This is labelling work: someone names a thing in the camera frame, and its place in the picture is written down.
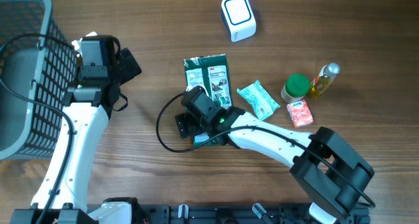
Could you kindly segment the red carton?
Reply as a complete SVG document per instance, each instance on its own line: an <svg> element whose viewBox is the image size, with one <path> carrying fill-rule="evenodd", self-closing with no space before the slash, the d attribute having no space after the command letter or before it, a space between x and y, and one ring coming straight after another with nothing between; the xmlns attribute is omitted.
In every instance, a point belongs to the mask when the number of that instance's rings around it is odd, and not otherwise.
<svg viewBox="0 0 419 224"><path fill-rule="evenodd" d="M295 128L300 128L314 122L314 118L305 100L287 104L287 111Z"/></svg>

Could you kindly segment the green packaged goods bag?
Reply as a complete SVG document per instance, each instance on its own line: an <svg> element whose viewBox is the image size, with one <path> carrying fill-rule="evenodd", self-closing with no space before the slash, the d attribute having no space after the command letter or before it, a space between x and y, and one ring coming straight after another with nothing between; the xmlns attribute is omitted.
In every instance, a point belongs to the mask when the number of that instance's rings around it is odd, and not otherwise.
<svg viewBox="0 0 419 224"><path fill-rule="evenodd" d="M184 65L187 78L186 92L196 86L202 86L213 101L226 109L219 119L219 124L213 126L213 129L216 129L219 133L199 146L193 146L192 149L198 149L205 145L231 144L235 146L236 144L229 133L234 128L234 123L238 117L243 115L243 111L232 105L226 56L222 54L205 58L192 58L185 60Z"/></svg>

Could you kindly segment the green lid glass jar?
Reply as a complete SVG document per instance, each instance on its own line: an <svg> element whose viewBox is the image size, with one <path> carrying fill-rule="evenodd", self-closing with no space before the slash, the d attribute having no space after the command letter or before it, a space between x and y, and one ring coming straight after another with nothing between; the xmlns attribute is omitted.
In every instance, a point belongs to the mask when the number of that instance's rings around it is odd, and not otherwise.
<svg viewBox="0 0 419 224"><path fill-rule="evenodd" d="M310 81L305 75L291 75L285 82L281 97L287 103L300 101L310 90Z"/></svg>

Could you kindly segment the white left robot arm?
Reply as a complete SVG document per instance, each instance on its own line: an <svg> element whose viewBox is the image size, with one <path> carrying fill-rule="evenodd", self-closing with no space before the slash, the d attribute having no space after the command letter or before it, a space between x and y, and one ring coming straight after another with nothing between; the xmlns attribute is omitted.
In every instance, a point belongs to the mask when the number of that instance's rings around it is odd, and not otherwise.
<svg viewBox="0 0 419 224"><path fill-rule="evenodd" d="M141 223L147 216L136 198L108 198L88 211L94 156L120 86L141 73L128 48L114 62L83 54L77 78L64 94L63 123L46 176L28 209L16 209L11 223Z"/></svg>

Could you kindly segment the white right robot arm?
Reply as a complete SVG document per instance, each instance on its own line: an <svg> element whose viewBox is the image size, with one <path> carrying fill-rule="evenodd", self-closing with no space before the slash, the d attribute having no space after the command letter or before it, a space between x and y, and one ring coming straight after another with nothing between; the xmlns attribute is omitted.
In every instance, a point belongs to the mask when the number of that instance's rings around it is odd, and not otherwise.
<svg viewBox="0 0 419 224"><path fill-rule="evenodd" d="M185 112L175 116L182 138L206 133L230 144L264 154L289 167L312 199L309 214L320 223L347 219L374 176L373 168L335 131L295 132L264 121L238 107L208 117Z"/></svg>

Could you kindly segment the yellow oil glass bottle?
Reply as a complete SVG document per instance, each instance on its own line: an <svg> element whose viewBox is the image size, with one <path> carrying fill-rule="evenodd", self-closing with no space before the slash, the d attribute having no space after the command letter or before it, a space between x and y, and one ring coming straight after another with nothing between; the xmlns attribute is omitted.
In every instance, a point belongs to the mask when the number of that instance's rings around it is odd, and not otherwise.
<svg viewBox="0 0 419 224"><path fill-rule="evenodd" d="M308 96L318 98L330 86L340 72L340 66L330 63L323 66L318 76L312 81Z"/></svg>

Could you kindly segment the teal tissue packet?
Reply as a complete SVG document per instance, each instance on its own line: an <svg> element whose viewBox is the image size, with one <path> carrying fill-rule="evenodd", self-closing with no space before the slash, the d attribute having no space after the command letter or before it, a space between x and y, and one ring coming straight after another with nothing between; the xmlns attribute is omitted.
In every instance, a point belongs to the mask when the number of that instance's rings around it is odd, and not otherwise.
<svg viewBox="0 0 419 224"><path fill-rule="evenodd" d="M252 106L256 117L260 121L269 118L275 110L280 108L280 105L258 80L243 89L238 88L237 93Z"/></svg>

